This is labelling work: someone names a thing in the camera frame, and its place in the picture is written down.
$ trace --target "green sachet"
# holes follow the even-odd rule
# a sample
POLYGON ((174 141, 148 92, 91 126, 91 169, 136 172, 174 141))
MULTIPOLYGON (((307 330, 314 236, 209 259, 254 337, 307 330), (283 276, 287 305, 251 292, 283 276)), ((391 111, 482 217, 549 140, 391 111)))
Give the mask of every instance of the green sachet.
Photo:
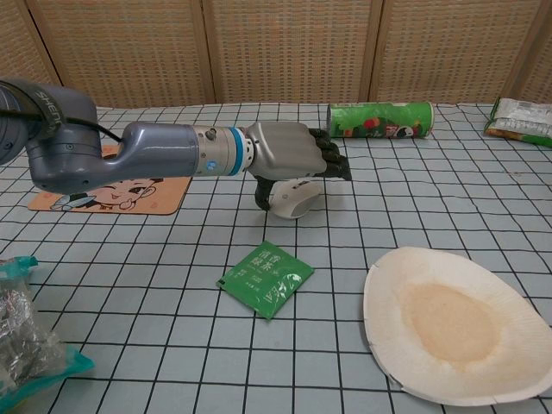
POLYGON ((306 263, 264 241, 216 285, 271 319, 313 272, 306 263))

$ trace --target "cartoon mousepad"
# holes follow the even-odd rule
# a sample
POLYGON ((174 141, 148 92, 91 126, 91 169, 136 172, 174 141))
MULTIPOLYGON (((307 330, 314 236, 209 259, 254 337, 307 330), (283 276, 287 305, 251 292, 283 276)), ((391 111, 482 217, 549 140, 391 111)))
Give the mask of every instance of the cartoon mousepad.
MULTIPOLYGON (((102 147, 105 159, 116 156, 118 146, 102 147)), ((168 215, 180 206, 191 179, 127 179, 103 187, 61 196, 41 192, 28 205, 29 210, 77 211, 83 213, 168 215)))

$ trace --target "wicker background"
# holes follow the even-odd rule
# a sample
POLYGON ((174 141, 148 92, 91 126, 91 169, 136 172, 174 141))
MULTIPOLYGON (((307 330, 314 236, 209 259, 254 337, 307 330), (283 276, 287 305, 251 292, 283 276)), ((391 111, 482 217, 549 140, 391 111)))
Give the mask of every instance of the wicker background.
POLYGON ((65 85, 103 106, 214 102, 199 0, 32 0, 65 85))
POLYGON ((0 6, 0 35, 9 39, 0 45, 0 76, 55 83, 59 74, 102 106, 552 102, 552 0, 0 6))
POLYGON ((0 76, 59 83, 24 2, 0 0, 0 39, 0 76))
POLYGON ((492 102, 540 0, 386 0, 370 100, 492 102))

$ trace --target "paper plate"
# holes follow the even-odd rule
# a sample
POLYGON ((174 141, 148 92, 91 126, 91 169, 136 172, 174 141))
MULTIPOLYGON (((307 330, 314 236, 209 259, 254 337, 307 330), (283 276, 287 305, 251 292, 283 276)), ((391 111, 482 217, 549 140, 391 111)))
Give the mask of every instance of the paper plate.
POLYGON ((552 386, 552 329, 497 276, 455 254, 399 248, 364 287, 364 324, 381 369, 447 405, 531 398, 552 386))

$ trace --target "grid tablecloth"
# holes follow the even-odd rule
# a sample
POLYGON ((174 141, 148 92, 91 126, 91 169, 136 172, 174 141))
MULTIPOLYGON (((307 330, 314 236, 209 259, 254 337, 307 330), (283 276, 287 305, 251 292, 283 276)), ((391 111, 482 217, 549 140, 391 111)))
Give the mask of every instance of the grid tablecloth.
MULTIPOLYGON (((552 151, 483 136, 490 110, 437 105, 425 140, 338 141, 353 183, 322 181, 325 194, 297 221, 257 209, 250 175, 194 179, 171 216, 34 212, 27 159, 0 167, 0 257, 37 256, 41 320, 97 364, 16 412, 551 412, 552 391, 466 410, 413 398, 377 368, 364 334, 367 269, 406 245, 471 258, 552 323, 552 151), (215 286, 263 240, 317 269, 270 323, 215 286)), ((134 120, 324 127, 326 106, 98 113, 120 134, 134 120)))

